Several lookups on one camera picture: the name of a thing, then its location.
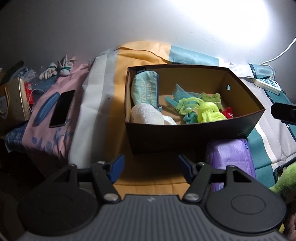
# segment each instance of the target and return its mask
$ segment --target teal stripe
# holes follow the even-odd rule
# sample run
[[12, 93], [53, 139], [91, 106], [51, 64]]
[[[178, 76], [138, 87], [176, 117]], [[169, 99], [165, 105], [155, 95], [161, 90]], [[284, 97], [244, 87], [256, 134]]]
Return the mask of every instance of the teal stripe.
[[255, 169], [266, 167], [271, 164], [271, 160], [268, 157], [263, 144], [263, 139], [255, 128], [248, 136], [248, 143]]
[[275, 184], [273, 169], [271, 165], [255, 170], [256, 178], [264, 186], [270, 188]]
[[[266, 91], [266, 94], [271, 98], [274, 103], [282, 103], [282, 104], [291, 104], [288, 97], [280, 92], [279, 95], [276, 95], [270, 91]], [[294, 137], [296, 137], [296, 125], [288, 124], [291, 132], [293, 133]]]
[[269, 77], [272, 75], [272, 70], [270, 67], [268, 66], [260, 66], [258, 64], [252, 64], [255, 71], [256, 71], [256, 75], [257, 78], [264, 78], [264, 77]]
[[219, 59], [217, 58], [176, 46], [171, 47], [168, 59], [170, 62], [179, 64], [219, 66]]

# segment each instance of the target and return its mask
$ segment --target cardboard box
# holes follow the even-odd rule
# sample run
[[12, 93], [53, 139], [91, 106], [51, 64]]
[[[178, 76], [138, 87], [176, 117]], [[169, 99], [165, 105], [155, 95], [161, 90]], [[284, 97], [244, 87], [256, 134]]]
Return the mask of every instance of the cardboard box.
[[18, 124], [30, 118], [25, 85], [14, 78], [0, 86], [0, 135], [6, 134]]
[[[139, 70], [153, 70], [159, 74], [159, 102], [162, 114], [171, 116], [178, 125], [146, 125], [130, 122], [134, 106], [131, 84]], [[185, 124], [163, 98], [171, 96], [175, 85], [185, 91], [207, 94], [219, 93], [222, 106], [231, 107], [233, 119]], [[264, 112], [263, 105], [248, 87], [228, 68], [200, 65], [165, 64], [128, 68], [125, 92], [125, 123], [133, 154], [172, 150], [196, 150], [212, 139], [246, 138]]]

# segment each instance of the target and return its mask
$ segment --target metal screw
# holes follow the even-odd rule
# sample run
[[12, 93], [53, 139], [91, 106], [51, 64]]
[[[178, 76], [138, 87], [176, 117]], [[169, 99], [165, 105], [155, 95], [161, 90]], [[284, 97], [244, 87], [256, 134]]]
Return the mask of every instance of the metal screw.
[[110, 202], [114, 202], [119, 199], [119, 196], [115, 193], [107, 193], [104, 195], [104, 199]]
[[197, 195], [196, 193], [188, 193], [184, 197], [184, 199], [189, 202], [196, 202], [199, 200], [199, 198], [199, 195]]

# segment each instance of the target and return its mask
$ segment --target white cable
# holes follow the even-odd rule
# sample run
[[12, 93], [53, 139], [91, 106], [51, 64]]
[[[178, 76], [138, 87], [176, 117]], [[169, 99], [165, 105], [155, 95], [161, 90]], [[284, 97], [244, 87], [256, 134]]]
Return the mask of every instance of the white cable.
[[260, 64], [260, 65], [262, 66], [263, 64], [266, 64], [266, 63], [269, 63], [269, 62], [272, 62], [272, 61], [278, 59], [278, 58], [281, 57], [284, 53], [286, 53], [286, 52], [289, 50], [289, 48], [290, 48], [295, 42], [296, 42], [296, 38], [295, 38], [295, 39], [293, 40], [293, 42], [288, 46], [288, 48], [286, 48], [285, 51], [282, 52], [279, 56], [277, 56], [277, 57], [275, 57], [275, 58], [273, 58], [273, 59], [271, 59], [271, 60], [265, 61], [265, 62], [263, 62], [263, 63]]
[[272, 69], [272, 76], [270, 76], [269, 79], [273, 80], [274, 76], [276, 75], [276, 70], [273, 69], [269, 64], [262, 64], [261, 66], [268, 66]]
[[32, 92], [30, 93], [29, 99], [28, 99], [28, 106], [29, 106], [29, 110], [31, 111], [31, 113], [32, 113], [32, 109], [31, 109], [31, 107], [30, 107], [29, 102], [30, 102], [30, 99], [31, 99], [32, 93], [33, 93], [33, 91], [35, 91], [35, 90], [40, 90], [40, 91], [42, 91], [43, 93], [45, 93], [45, 91], [42, 90], [42, 89], [33, 89], [33, 90], [32, 90]]

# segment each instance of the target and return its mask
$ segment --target white wall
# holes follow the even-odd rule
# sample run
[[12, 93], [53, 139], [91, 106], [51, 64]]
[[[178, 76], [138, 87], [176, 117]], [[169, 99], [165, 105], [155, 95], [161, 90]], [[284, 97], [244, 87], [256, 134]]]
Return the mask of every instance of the white wall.
[[[135, 40], [260, 64], [295, 37], [293, 0], [11, 0], [0, 10], [0, 66], [40, 70], [65, 53], [82, 63]], [[271, 65], [296, 103], [296, 44]]]

